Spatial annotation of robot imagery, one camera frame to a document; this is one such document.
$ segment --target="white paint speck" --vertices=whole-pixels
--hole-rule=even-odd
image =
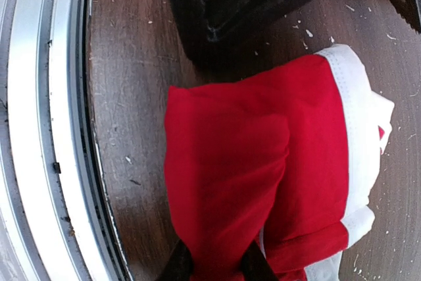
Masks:
[[[309,36],[309,38],[312,38],[314,36],[313,33],[311,33],[309,29],[306,29],[305,32],[307,32],[307,35]]]
[[[348,6],[348,5],[345,5],[345,6],[347,6],[347,8],[348,8],[349,10],[351,10],[353,13],[355,12],[355,9],[354,9],[354,8],[352,8],[351,6]]]
[[[386,33],[386,35],[389,39],[397,39],[397,38],[394,38],[393,36],[390,36],[388,33]]]
[[[358,259],[358,256],[359,256],[360,254],[359,253],[357,253],[357,256],[355,257],[355,260],[354,260],[354,267],[355,267],[355,265],[357,264],[357,259]]]

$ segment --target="debris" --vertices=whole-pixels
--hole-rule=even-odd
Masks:
[[[389,39],[397,39],[397,38],[394,38],[393,36],[390,36],[389,34],[387,34],[386,33],[386,35],[387,35],[387,37],[389,38]]]
[[[352,8],[351,6],[348,6],[348,5],[345,5],[345,6],[347,6],[347,8],[348,8],[349,10],[351,10],[353,13],[355,12],[355,9],[354,9],[354,8]]]
[[[131,183],[133,183],[133,184],[137,185],[137,186],[141,186],[141,187],[142,187],[141,183],[140,183],[140,182],[137,182],[136,180],[130,179],[129,181],[130,181]]]

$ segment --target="floor board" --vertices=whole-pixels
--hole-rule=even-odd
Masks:
[[[186,59],[166,0],[93,0],[90,32],[93,120],[136,280],[153,280],[176,241],[162,171],[168,87],[239,80],[333,40],[349,44],[374,90],[396,102],[394,131],[370,199],[376,221],[345,253],[341,279],[419,280],[421,37],[388,0],[315,0],[246,43],[234,69],[214,72],[195,70]]]

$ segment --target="hardwood floor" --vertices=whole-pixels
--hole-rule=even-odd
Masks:
[[[394,131],[372,191],[372,232],[345,252],[341,280],[421,274],[421,36],[388,0],[315,0],[247,42],[233,69],[195,70],[166,0],[93,0],[90,91],[108,195],[136,280],[153,280],[176,235],[162,163],[170,85],[234,81],[336,43],[349,44],[375,91],[393,100]]]

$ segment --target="metal frame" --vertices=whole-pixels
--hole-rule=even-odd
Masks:
[[[90,0],[15,3],[7,11],[11,30],[0,24],[1,34],[10,34],[6,41],[2,36],[9,54],[3,105],[18,198],[11,199],[14,174],[3,163],[7,142],[2,138],[0,225],[7,224],[4,234],[15,254],[11,271],[21,268],[19,275],[31,281],[131,280],[87,115],[84,51]],[[20,201],[24,211],[18,222]],[[0,246],[2,238],[0,226]]]
[[[48,280],[24,215],[10,150],[7,120],[7,59],[16,0],[0,0],[0,277]]]

